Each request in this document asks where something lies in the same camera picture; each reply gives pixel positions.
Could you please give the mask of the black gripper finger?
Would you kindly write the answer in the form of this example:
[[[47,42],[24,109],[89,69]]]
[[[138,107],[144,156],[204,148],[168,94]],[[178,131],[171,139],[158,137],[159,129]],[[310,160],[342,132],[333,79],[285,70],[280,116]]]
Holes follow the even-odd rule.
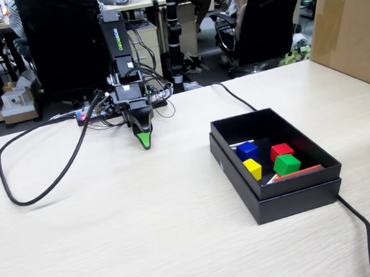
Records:
[[[149,105],[142,108],[130,109],[127,114],[128,121],[135,134],[152,131],[153,127],[151,120],[154,116],[153,106]]]

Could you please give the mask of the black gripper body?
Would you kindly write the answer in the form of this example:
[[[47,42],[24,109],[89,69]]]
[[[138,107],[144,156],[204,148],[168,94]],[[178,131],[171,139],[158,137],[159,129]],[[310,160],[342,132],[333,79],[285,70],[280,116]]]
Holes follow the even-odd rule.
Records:
[[[150,111],[151,104],[146,98],[143,83],[134,82],[130,84],[116,85],[111,93],[115,111]]]

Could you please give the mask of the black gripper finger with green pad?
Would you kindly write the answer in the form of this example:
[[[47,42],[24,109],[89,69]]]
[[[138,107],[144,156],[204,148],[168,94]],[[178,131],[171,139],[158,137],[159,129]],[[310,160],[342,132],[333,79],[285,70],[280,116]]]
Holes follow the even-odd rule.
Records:
[[[138,138],[138,141],[145,150],[149,150],[151,148],[152,128],[150,128],[149,132],[143,132],[137,127],[137,125],[132,124],[132,132],[135,137]]]

